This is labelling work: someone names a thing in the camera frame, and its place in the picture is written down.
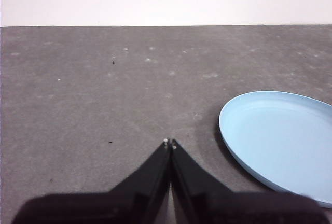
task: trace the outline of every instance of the gray carpet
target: gray carpet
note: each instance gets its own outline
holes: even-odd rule
[[[222,106],[257,90],[332,104],[332,25],[3,27],[1,58],[3,224],[35,196],[111,189],[165,137],[232,190],[267,191],[222,143]]]

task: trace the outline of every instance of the light blue plate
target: light blue plate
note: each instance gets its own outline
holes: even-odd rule
[[[332,208],[332,106],[298,94],[239,95],[219,126],[235,159],[263,184]]]

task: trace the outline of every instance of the white background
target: white background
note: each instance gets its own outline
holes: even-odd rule
[[[332,0],[1,0],[1,26],[331,23]]]

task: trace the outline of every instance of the gray surface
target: gray surface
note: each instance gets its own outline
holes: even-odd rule
[[[332,104],[332,26],[6,27],[1,42],[3,224],[31,197],[109,190],[165,137],[232,190],[269,190],[221,142],[221,107],[256,90]]]

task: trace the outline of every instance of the debris speck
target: debris speck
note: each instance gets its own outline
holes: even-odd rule
[[[193,119],[194,119],[194,120],[202,120],[203,117],[202,117],[200,114],[196,113],[196,114],[194,115]]]
[[[173,97],[173,95],[172,95],[171,93],[167,93],[167,94],[165,95],[165,97],[170,99],[170,98]]]
[[[213,73],[210,73],[210,74],[207,74],[207,75],[203,75],[203,78],[212,78],[212,77],[218,77],[219,74],[213,72]]]

